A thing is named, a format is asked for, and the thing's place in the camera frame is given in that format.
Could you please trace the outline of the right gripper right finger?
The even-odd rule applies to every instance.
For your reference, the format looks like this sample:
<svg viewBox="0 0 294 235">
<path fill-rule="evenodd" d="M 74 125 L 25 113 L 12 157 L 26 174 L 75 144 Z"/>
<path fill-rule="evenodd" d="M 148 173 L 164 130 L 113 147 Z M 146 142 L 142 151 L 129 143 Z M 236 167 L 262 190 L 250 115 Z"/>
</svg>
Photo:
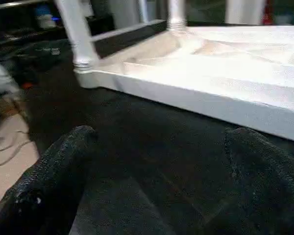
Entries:
<svg viewBox="0 0 294 235">
<path fill-rule="evenodd" d="M 261 235 L 294 235 L 294 157 L 249 128 L 225 132 L 239 203 Z"/>
</svg>

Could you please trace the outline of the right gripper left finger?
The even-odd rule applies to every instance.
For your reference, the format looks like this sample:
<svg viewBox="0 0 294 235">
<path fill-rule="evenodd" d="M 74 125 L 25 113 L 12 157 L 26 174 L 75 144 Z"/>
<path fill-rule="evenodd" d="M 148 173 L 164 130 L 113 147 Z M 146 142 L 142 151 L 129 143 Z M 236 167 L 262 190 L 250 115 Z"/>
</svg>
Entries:
<svg viewBox="0 0 294 235">
<path fill-rule="evenodd" d="M 54 142 L 0 200 L 0 235 L 67 235 L 96 140 L 95 130 L 82 125 Z"/>
</svg>

